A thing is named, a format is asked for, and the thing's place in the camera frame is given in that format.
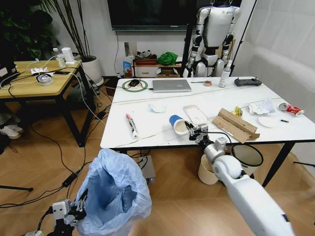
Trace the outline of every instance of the remote control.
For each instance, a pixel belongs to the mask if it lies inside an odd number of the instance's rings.
[[[259,85],[262,84],[262,82],[260,80],[258,80],[257,78],[249,79],[249,80],[236,79],[236,80],[234,80],[234,83],[236,84],[236,86],[244,86],[244,85],[256,85],[256,86],[259,86]]]

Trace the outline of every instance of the blue paper cup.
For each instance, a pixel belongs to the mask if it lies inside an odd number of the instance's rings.
[[[173,126],[175,133],[177,134],[187,134],[188,130],[185,125],[185,119],[179,117],[178,115],[172,115],[169,118],[169,122]]]

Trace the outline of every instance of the trash bin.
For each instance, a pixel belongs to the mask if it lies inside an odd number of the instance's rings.
[[[127,236],[134,220],[151,212],[147,182],[128,155],[102,149],[89,166],[76,204],[87,188],[87,216],[77,227],[82,236]]]
[[[235,145],[232,148],[232,155],[238,159],[247,175],[251,175],[261,166],[264,158],[259,150],[251,145]]]
[[[199,179],[208,185],[215,184],[218,181],[212,169],[212,164],[208,161],[206,154],[203,154],[198,170]]]

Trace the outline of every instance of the marker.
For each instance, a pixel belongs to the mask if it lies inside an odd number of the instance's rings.
[[[133,122],[133,119],[131,118],[131,116],[129,114],[126,114],[126,118],[128,119],[129,124],[131,126],[132,137],[133,138],[137,137],[138,136],[138,131],[137,131],[136,125]]]

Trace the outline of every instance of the green bag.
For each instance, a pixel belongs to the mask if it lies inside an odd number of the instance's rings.
[[[174,65],[177,57],[175,53],[166,52],[157,59],[157,62],[161,65]]]

